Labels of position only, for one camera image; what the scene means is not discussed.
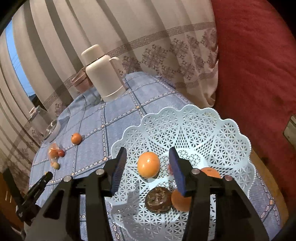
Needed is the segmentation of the plastic bag orange peels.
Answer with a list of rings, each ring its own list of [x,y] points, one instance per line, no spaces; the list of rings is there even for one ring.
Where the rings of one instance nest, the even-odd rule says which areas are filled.
[[[48,158],[50,160],[51,165],[53,165],[53,162],[57,162],[58,157],[59,157],[59,152],[60,148],[56,143],[52,143],[48,147]]]

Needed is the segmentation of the large orange fruit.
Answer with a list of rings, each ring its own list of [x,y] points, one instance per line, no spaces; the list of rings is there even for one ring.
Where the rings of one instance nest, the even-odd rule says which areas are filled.
[[[219,172],[214,168],[204,167],[201,169],[201,171],[204,172],[207,176],[221,178]]]

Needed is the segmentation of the red quilted bedspread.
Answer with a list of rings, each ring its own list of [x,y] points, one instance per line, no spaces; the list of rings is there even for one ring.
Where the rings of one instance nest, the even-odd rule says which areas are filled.
[[[212,1],[219,45],[215,109],[234,119],[295,212],[295,38],[268,1]]]

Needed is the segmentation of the blue checked tablecloth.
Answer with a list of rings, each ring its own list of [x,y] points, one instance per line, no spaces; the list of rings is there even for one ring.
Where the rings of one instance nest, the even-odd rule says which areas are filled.
[[[127,91],[114,101],[103,102],[95,89],[79,95],[58,117],[60,132],[54,140],[65,151],[58,159],[59,170],[53,170],[48,158],[50,143],[43,142],[31,168],[30,184],[34,185],[45,172],[53,173],[52,180],[37,200],[42,206],[65,176],[82,178],[102,168],[111,154],[112,145],[120,140],[130,126],[140,125],[142,118],[159,113],[163,108],[181,110],[191,104],[163,80],[144,72],[126,75]],[[79,133],[82,142],[74,145],[71,136]],[[255,180],[245,194],[260,217],[269,238],[280,231],[280,216],[274,199],[255,169]],[[107,217],[114,240],[132,240],[111,217],[111,205],[106,199]]]

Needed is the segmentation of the metal wall socket plate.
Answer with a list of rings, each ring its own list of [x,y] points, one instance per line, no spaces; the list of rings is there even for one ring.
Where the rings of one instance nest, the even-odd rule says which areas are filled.
[[[283,135],[288,140],[288,142],[293,146],[294,149],[296,149],[296,117],[295,114],[293,114],[288,123],[285,127],[285,130],[283,132]]]

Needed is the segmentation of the small orange mandarin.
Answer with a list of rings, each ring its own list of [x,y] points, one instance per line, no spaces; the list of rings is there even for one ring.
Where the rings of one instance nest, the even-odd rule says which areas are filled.
[[[192,197],[184,197],[175,189],[171,193],[171,203],[175,209],[182,212],[189,212],[191,206]]]

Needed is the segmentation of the beige striped curtain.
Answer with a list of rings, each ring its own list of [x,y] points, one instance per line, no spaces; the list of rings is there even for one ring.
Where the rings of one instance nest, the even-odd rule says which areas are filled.
[[[78,92],[71,77],[93,45],[122,61],[121,73],[170,80],[197,106],[215,103],[218,43],[210,1],[26,1],[1,33],[1,166],[26,189],[41,135],[21,67],[45,109],[59,115]]]

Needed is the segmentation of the white thermos flask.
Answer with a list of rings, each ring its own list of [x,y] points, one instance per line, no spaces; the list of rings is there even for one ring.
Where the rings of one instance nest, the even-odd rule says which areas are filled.
[[[127,87],[118,70],[118,57],[104,54],[97,44],[84,50],[81,57],[86,66],[86,74],[103,101],[113,101],[126,92]]]

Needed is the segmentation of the dark brown wrinkled fruit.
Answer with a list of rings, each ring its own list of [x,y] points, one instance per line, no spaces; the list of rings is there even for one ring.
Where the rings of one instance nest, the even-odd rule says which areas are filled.
[[[171,191],[165,187],[155,187],[145,197],[145,207],[156,214],[164,214],[172,207]]]

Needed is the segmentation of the red cherry tomato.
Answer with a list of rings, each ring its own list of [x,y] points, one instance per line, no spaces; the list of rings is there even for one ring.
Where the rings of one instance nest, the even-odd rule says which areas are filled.
[[[169,173],[170,173],[171,175],[174,174],[170,164],[168,164],[168,171],[169,171]]]
[[[64,156],[65,156],[65,152],[64,152],[62,149],[59,149],[59,150],[57,151],[57,153],[58,153],[58,156],[59,156],[59,157],[64,157]]]

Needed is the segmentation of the oval orange kumquat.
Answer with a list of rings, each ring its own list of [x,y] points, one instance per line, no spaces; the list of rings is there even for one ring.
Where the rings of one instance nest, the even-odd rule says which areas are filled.
[[[142,153],[137,161],[137,170],[141,177],[148,179],[156,176],[160,170],[160,160],[154,152]]]

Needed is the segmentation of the pink lidded glass cup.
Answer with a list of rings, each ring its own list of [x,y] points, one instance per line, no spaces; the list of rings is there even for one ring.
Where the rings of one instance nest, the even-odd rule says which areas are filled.
[[[85,68],[82,68],[77,74],[74,75],[71,83],[81,94],[93,87],[91,80],[86,74]]]

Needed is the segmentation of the mandarin with stem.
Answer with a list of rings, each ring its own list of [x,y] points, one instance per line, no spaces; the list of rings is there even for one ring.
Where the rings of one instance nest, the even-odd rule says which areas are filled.
[[[79,145],[79,144],[82,142],[82,136],[81,136],[81,134],[79,134],[79,133],[74,133],[74,134],[71,136],[71,142],[72,142],[72,144],[74,144],[74,145]]]

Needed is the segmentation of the light blue lattice basket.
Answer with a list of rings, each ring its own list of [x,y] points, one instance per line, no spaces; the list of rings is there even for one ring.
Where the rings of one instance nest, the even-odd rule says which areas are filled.
[[[181,110],[167,107],[147,114],[140,125],[127,128],[112,145],[112,156],[122,147],[127,151],[125,170],[118,191],[107,201],[112,219],[132,240],[182,239],[187,212],[171,208],[167,213],[155,214],[145,207],[145,197],[153,188],[173,191],[177,187],[168,171],[171,147],[194,168],[211,167],[221,176],[232,176],[245,194],[249,194],[255,180],[250,141],[235,121],[221,119],[212,108],[188,104]],[[160,170],[153,178],[145,179],[137,170],[138,158],[145,152],[154,152],[160,160]]]

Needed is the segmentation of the glass electric kettle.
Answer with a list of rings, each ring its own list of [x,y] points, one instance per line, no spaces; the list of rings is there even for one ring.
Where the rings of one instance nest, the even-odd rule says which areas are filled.
[[[53,142],[60,132],[60,122],[40,106],[33,107],[29,114],[29,122],[43,136],[43,140]]]

